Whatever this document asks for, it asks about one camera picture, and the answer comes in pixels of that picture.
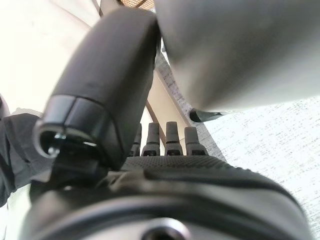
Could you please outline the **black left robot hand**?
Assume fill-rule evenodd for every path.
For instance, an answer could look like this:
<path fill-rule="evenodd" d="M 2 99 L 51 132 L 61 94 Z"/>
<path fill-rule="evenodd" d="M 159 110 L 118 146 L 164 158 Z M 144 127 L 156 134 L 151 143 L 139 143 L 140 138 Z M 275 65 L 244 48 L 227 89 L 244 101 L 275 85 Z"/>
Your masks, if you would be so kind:
<path fill-rule="evenodd" d="M 154 13 L 121 7 L 88 33 L 32 140 L 53 160 L 31 184 L 22 240 L 310 240 L 296 199 L 209 156 L 130 158 L 158 40 Z"/>

